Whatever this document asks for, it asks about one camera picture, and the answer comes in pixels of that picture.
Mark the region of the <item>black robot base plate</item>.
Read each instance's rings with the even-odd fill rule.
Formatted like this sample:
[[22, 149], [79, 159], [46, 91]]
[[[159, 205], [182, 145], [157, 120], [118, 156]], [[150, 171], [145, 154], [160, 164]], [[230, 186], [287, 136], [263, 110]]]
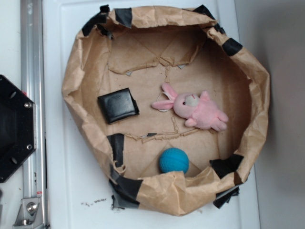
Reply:
[[6, 182], [35, 150], [35, 103], [0, 76], [0, 182]]

